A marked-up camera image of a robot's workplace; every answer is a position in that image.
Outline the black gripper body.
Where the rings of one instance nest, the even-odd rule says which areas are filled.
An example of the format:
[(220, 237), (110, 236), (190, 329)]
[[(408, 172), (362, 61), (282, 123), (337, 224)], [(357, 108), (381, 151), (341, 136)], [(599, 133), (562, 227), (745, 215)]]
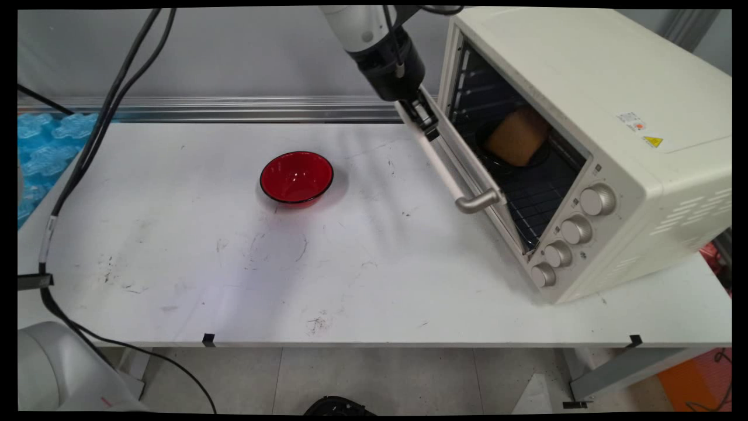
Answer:
[(425, 67), (408, 32), (396, 29), (395, 36), (395, 42), (388, 34), (371, 48), (350, 51), (348, 55), (379, 98), (389, 102), (415, 101)]

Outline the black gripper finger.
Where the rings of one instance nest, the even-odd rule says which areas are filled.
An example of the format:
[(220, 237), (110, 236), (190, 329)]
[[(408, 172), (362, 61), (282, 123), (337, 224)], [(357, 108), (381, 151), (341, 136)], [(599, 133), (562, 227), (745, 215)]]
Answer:
[(416, 99), (416, 115), (419, 120), (419, 128), (428, 142), (432, 142), (440, 136), (438, 125), (438, 113), (434, 112), (434, 101), (423, 87), (419, 87)]
[(408, 120), (413, 122), (423, 133), (432, 131), (432, 107), (428, 99), (420, 98), (415, 101), (401, 99), (397, 104), (403, 109)]

